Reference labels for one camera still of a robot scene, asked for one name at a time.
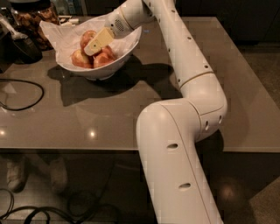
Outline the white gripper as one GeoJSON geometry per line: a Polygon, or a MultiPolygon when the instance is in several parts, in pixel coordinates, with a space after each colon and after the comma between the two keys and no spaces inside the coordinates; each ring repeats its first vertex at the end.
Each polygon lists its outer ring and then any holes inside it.
{"type": "Polygon", "coordinates": [[[84,47],[86,55],[92,56],[108,46],[114,39],[123,39],[134,31],[122,7],[118,7],[106,16],[104,26],[84,47]]]}

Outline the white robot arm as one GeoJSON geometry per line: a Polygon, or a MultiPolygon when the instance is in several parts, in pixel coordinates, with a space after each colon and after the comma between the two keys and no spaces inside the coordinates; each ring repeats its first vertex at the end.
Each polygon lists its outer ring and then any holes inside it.
{"type": "Polygon", "coordinates": [[[221,125],[228,103],[213,69],[176,11],[175,0],[126,0],[106,16],[85,51],[92,55],[157,20],[181,98],[147,106],[136,141],[158,224],[223,224],[195,144],[221,125]]]}

